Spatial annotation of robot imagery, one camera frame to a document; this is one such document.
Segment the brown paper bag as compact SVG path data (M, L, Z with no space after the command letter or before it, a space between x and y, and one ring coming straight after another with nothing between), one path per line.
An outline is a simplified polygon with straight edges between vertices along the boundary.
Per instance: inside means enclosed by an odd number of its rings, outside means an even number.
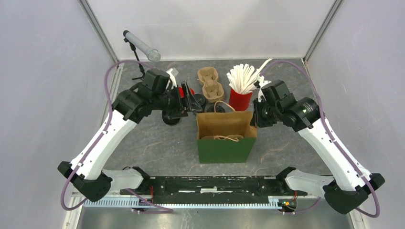
M223 103L231 111L217 112L216 106ZM198 126L197 139L212 135L242 135L244 138L257 138L257 128L250 125L252 111L236 111L228 103L217 101L213 105L213 112L198 113L196 121Z

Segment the red cylindrical straw holder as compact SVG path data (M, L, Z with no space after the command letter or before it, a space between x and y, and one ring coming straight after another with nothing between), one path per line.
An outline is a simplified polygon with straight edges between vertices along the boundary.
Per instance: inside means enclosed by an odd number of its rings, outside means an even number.
M249 107L252 95L252 92L247 94L239 94L231 88L229 104L236 111L245 111Z

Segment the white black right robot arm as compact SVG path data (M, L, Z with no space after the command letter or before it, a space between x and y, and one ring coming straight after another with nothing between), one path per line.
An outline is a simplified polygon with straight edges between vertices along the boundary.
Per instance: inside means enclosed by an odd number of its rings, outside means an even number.
M265 128L277 123L292 128L317 152L331 172L321 176L287 167L276 176L276 189L282 195L303 191L318 196L338 213L358 210L384 183L379 173L371 173L359 163L333 132L320 106L311 98L296 100L282 80L257 81L251 125Z

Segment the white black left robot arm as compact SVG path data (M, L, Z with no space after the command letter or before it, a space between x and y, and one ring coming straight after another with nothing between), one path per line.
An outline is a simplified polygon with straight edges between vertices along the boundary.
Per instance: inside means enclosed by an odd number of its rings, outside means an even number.
M141 169L105 170L104 165L124 137L155 110L162 112L168 125L178 123L189 112L203 112L186 82L177 85L170 70L148 70L141 82L118 94L88 145L72 161L61 162L58 171L92 202L126 188L147 193L150 181Z

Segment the brown cardboard cup carrier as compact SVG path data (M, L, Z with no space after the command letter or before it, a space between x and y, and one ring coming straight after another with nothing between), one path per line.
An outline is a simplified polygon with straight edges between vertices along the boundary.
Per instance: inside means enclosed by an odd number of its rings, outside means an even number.
M224 89L219 83L219 75L214 67L201 68L197 74L202 85L202 93L209 103L224 99Z

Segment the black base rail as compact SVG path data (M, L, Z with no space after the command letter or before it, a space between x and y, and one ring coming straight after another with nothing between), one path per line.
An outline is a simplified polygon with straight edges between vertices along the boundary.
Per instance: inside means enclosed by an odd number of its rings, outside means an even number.
M307 195L275 176L155 176L134 191L155 204L265 204L269 196Z

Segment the grey microphone on stand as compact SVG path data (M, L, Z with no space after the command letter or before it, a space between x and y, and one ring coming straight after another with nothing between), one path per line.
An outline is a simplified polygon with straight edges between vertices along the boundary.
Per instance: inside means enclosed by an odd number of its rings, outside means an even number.
M159 53L158 50L151 48L145 42L143 42L141 39L139 39L137 36L135 36L128 30L123 31L123 36L124 36L124 42L129 43L130 48L133 51L133 53L136 57L136 60L139 63L139 71L141 73L141 76L132 78L132 80L143 79L146 73L145 73L145 69L144 69L143 65L140 63L140 59L137 54L137 50L144 53L146 55L147 59L151 62L159 62L161 60L161 54Z

